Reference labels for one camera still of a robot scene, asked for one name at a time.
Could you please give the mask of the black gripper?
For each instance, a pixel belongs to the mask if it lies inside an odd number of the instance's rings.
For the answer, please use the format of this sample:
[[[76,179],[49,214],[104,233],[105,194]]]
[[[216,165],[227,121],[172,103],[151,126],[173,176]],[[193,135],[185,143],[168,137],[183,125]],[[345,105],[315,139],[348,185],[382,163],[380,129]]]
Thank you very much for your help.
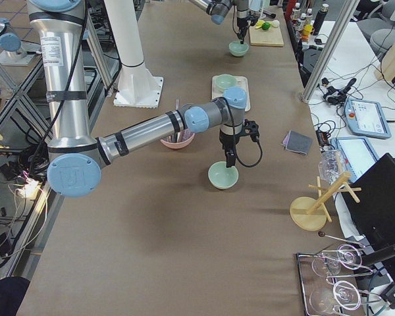
[[[248,9],[245,10],[238,10],[237,17],[236,17],[236,24],[238,27],[237,37],[240,40],[240,44],[245,43],[245,37],[249,27],[249,13]]]
[[[219,140],[222,144],[224,150],[224,155],[226,158],[226,167],[233,167],[236,163],[237,152],[236,145],[240,140],[239,134],[242,131],[242,125],[232,127],[229,125],[221,125],[219,131]]]

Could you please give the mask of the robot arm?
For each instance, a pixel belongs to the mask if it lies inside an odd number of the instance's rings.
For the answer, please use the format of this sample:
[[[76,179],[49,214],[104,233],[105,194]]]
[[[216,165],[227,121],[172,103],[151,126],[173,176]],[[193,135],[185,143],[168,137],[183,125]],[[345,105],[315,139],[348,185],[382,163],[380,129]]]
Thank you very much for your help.
[[[250,2],[248,0],[191,0],[192,4],[205,11],[215,24],[222,24],[231,8],[236,10],[236,26],[234,30],[241,44],[244,43],[248,29],[257,22],[257,18],[251,14]]]
[[[236,139],[244,132],[248,94],[227,88],[203,105],[179,109],[98,136],[91,123],[84,81],[82,42],[87,28],[87,1],[27,1],[30,24],[40,38],[46,99],[52,138],[47,142],[47,182],[65,197],[92,193],[101,182],[102,169],[115,159],[184,130],[205,132],[221,126],[227,167],[234,165]],[[105,9],[120,61],[115,106],[158,107],[163,77],[153,76],[145,65],[138,20],[132,1],[105,1]]]

